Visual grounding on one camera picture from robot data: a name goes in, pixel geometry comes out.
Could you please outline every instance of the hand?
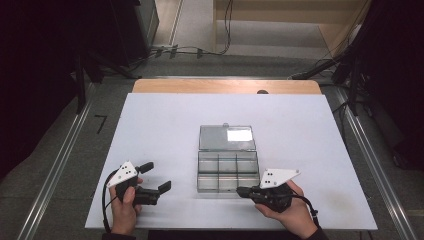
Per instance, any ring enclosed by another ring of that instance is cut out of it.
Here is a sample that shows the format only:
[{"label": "hand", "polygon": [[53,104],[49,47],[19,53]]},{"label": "hand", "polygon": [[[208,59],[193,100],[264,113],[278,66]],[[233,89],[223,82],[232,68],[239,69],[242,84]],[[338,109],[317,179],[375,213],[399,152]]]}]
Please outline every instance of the hand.
[{"label": "hand", "polygon": [[[137,183],[142,183],[141,178],[137,179]],[[110,199],[116,197],[115,186],[109,188]],[[135,188],[129,187],[124,195],[123,201],[121,202],[118,198],[112,201],[112,215],[113,215],[113,227],[112,233],[122,235],[132,235],[137,214],[141,211],[141,205],[133,207],[133,201],[135,198]]]},{"label": "hand", "polygon": [[[303,196],[303,190],[293,181],[290,180],[287,182],[287,184],[297,194]],[[255,207],[265,217],[280,221],[280,223],[283,224],[287,230],[293,234],[296,234],[301,239],[310,237],[318,229],[312,221],[306,203],[301,199],[292,198],[291,206],[282,213],[274,212],[262,204],[256,204]]]}]

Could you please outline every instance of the floor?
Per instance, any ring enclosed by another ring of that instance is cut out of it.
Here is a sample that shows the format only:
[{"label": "floor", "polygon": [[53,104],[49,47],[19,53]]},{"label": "floor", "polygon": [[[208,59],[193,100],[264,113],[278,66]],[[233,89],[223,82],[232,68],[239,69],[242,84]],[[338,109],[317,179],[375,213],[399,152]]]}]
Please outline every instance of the floor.
[{"label": "floor", "polygon": [[[166,7],[160,7],[161,1],[156,1],[159,15],[161,15],[167,11]],[[211,49],[208,28],[205,26],[196,28],[183,23],[184,18],[190,15],[188,10],[199,7],[200,2],[209,4],[209,1],[162,0],[162,3],[164,2],[169,4],[172,2],[172,7],[168,9],[170,13],[165,15],[177,21],[170,20],[168,26],[165,26],[166,24],[161,26],[166,30],[158,33],[155,45],[190,46],[193,44],[195,47]],[[190,35],[183,34],[184,29],[197,29],[197,34],[191,33],[191,37],[185,38],[184,36]],[[144,78],[238,76],[256,79],[287,79],[293,74],[312,68],[317,60],[326,54],[325,50],[323,52],[307,50],[308,45],[322,46],[322,39],[320,40],[317,35],[316,41],[311,41],[307,45],[300,44],[296,46],[297,50],[284,50],[283,45],[283,50],[277,54],[278,56],[267,56],[265,50],[251,50],[251,46],[255,45],[251,43],[255,41],[269,43],[273,38],[246,39],[250,42],[244,46],[244,50],[239,48],[241,49],[239,51],[237,44],[234,44],[232,47],[235,46],[235,49],[230,47],[231,51],[224,56],[205,55],[197,58],[196,55],[177,54],[171,57],[169,53],[164,53],[158,58],[141,62],[133,72]],[[332,69],[321,74],[312,79],[321,84],[321,91],[327,97],[330,107],[336,109],[343,102],[340,96],[344,88],[331,84],[329,79]],[[108,76],[102,84],[87,83],[89,100],[84,114],[75,114],[76,99],[72,101],[45,134],[33,154],[0,182],[0,213],[2,215],[0,239],[100,239],[102,229],[85,229],[84,224],[122,106],[127,93],[132,90],[133,83],[134,80],[123,79],[120,75]],[[344,135],[352,163],[379,230],[371,232],[326,230],[326,233],[330,239],[424,239],[422,228],[424,225],[424,173],[396,167],[392,161],[391,151],[372,117],[360,105],[358,111],[359,116],[353,120],[359,119],[373,153],[377,156],[378,163],[381,164],[387,177],[384,181],[390,183],[406,215],[406,224],[410,225],[413,234],[402,233],[402,227],[397,225],[396,218],[402,218],[402,216],[394,216],[393,213],[396,212],[388,207],[390,204],[385,197],[385,189],[378,184],[372,166],[367,161],[367,154],[358,141],[355,126],[349,119],[349,111],[342,115],[342,118],[335,114],[335,119],[340,129],[345,130]],[[107,116],[106,121],[103,122],[104,117],[101,116]],[[46,188],[51,191],[46,191],[48,194],[40,194]],[[26,224],[28,217],[33,216],[31,214],[34,209],[38,209],[39,212],[29,220],[38,222]],[[148,231],[139,229],[136,235],[147,239]]]}]

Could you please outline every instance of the white table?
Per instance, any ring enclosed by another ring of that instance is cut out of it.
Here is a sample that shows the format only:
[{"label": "white table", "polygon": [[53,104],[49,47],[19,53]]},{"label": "white table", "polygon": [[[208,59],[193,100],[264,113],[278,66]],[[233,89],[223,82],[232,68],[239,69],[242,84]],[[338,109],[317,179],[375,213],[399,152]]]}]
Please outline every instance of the white table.
[{"label": "white table", "polygon": [[[102,184],[124,161],[153,161],[145,188],[172,181],[156,206],[143,206],[137,228],[281,229],[249,199],[208,198],[196,190],[200,125],[251,125],[260,172],[299,169],[294,181],[324,229],[377,229],[352,163],[323,95],[132,93],[125,102],[87,218],[103,228]],[[112,219],[108,209],[109,220]]]}]

